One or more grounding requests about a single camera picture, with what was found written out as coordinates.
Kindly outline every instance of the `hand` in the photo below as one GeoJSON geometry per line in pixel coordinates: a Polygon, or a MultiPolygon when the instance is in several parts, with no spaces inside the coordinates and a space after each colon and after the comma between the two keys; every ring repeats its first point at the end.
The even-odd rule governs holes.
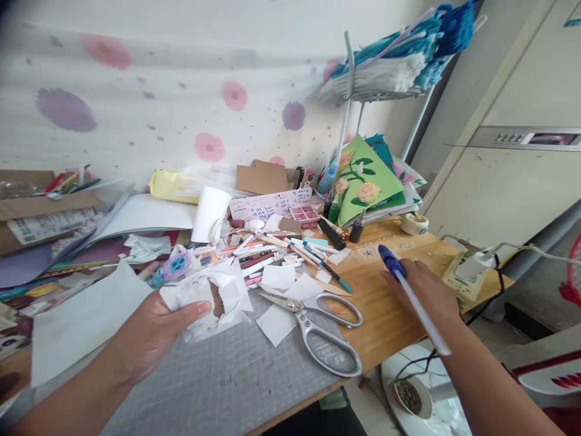
{"type": "Polygon", "coordinates": [[[210,310],[210,302],[201,301],[172,313],[159,291],[154,291],[91,364],[99,367],[105,380],[134,386],[153,372],[178,335],[210,310]]]}
{"type": "MultiPolygon", "coordinates": [[[[442,322],[462,323],[454,291],[446,286],[436,274],[431,272],[424,262],[402,259],[401,265],[407,271],[406,279],[413,292],[436,325],[442,322]]],[[[381,271],[381,277],[385,279],[389,289],[395,292],[405,308],[415,315],[415,310],[398,280],[389,271],[381,271]]]]}

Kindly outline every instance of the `wooden desk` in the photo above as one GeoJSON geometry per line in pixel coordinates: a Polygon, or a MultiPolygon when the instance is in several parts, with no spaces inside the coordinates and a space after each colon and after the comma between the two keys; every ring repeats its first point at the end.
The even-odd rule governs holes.
{"type": "MultiPolygon", "coordinates": [[[[363,315],[363,325],[360,327],[351,330],[341,328],[343,336],[353,345],[361,357],[363,371],[368,371],[406,346],[425,337],[422,325],[403,308],[379,275],[379,272],[385,269],[377,252],[379,244],[387,246],[397,256],[421,260],[439,276],[444,273],[459,251],[456,247],[448,245],[429,233],[422,236],[411,236],[403,233],[399,229],[398,218],[371,223],[365,227],[360,243],[347,242],[347,247],[352,252],[339,265],[331,266],[352,287],[353,296],[350,301],[363,315]]],[[[505,277],[504,280],[506,287],[514,283],[508,277],[505,277]]],[[[478,303],[493,297],[499,291],[498,274],[489,269],[478,295],[478,303]]],[[[349,316],[349,310],[339,303],[330,301],[329,308],[337,314],[349,316]]],[[[251,434],[260,434],[275,426],[338,389],[348,380],[343,378],[328,386],[327,389],[271,419],[251,434]]]]}

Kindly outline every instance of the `scissors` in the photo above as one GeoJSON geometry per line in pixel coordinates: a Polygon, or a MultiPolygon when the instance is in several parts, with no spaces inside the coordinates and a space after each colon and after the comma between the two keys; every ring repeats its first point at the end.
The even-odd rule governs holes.
{"type": "Polygon", "coordinates": [[[312,358],[317,361],[319,365],[321,365],[326,370],[333,372],[336,375],[339,375],[340,377],[356,377],[357,375],[360,375],[362,373],[363,366],[361,364],[361,359],[359,358],[359,355],[355,351],[355,348],[353,348],[351,344],[346,340],[329,333],[323,328],[320,328],[313,321],[307,318],[308,312],[316,312],[329,319],[332,319],[333,321],[338,322],[339,324],[347,326],[347,328],[357,327],[362,324],[363,317],[361,316],[361,312],[359,312],[355,306],[353,306],[346,299],[336,296],[334,294],[321,293],[306,300],[293,300],[288,297],[285,297],[284,295],[275,293],[276,291],[274,291],[274,289],[272,289],[268,285],[264,285],[260,282],[258,282],[257,285],[259,286],[259,288],[257,288],[256,291],[260,295],[262,295],[264,298],[271,301],[272,303],[275,303],[276,305],[294,313],[295,317],[297,318],[297,322],[301,327],[301,332],[303,334],[303,342],[307,348],[307,351],[312,356],[312,358]],[[319,300],[324,299],[336,300],[343,303],[357,316],[357,321],[356,322],[348,321],[335,315],[334,313],[329,312],[328,310],[320,308],[317,303],[319,300]],[[316,333],[319,336],[323,336],[325,339],[337,345],[339,348],[347,351],[353,358],[353,361],[355,362],[355,369],[351,372],[345,372],[341,371],[340,369],[335,369],[329,366],[325,360],[317,356],[314,350],[310,347],[309,342],[307,341],[307,335],[311,332],[316,333]]]}

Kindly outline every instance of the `masking tape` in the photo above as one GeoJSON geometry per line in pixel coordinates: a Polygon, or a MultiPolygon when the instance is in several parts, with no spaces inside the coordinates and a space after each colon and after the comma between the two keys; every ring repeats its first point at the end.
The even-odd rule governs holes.
{"type": "Polygon", "coordinates": [[[424,234],[428,231],[428,218],[420,214],[405,214],[401,217],[401,229],[411,235],[424,234]]]}

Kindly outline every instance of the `gray cutting mat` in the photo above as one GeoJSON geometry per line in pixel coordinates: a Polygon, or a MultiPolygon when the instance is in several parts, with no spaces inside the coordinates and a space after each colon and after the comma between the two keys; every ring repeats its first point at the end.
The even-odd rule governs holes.
{"type": "MultiPolygon", "coordinates": [[[[337,381],[339,377],[307,353],[298,325],[278,347],[272,346],[255,323],[270,303],[250,292],[252,323],[238,324],[196,344],[180,337],[160,367],[133,389],[102,434],[244,434],[337,381]]],[[[316,314],[309,318],[343,337],[334,322],[316,314]]],[[[317,338],[309,336],[309,343],[328,353],[328,343],[317,338]]]]}

